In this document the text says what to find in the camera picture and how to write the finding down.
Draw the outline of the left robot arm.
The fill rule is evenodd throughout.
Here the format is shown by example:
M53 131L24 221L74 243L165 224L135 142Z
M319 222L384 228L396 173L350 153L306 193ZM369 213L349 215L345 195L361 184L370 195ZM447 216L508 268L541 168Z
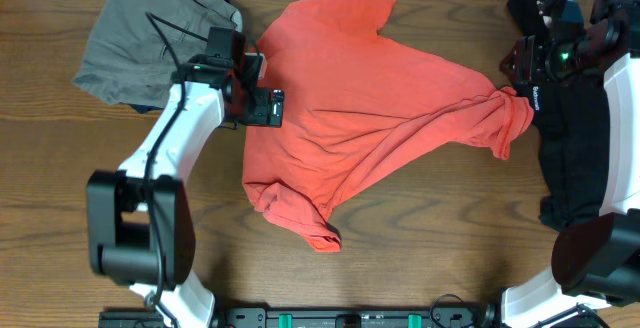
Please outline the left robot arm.
M214 327L215 296L192 266L186 183L209 136L240 125L278 127L284 94L257 85L265 57L245 36L213 27L206 48L177 63L169 100L139 148L86 186L92 270L141 296L140 310L107 310L102 327Z

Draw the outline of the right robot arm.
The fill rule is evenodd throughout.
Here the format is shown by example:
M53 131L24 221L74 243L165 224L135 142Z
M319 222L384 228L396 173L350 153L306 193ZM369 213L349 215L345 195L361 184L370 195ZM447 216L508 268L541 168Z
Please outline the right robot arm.
M495 327L600 327L639 299L639 0L509 0L501 71L533 109L557 232L550 265L506 289Z

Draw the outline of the red soccer t-shirt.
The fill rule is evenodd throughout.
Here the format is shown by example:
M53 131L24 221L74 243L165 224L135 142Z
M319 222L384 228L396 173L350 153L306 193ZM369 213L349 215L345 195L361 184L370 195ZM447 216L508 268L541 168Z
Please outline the red soccer t-shirt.
M334 209L450 143L506 159L534 116L483 74L382 35L395 0L299 0L258 46L284 93L278 128L250 127L242 184L271 224L335 253Z

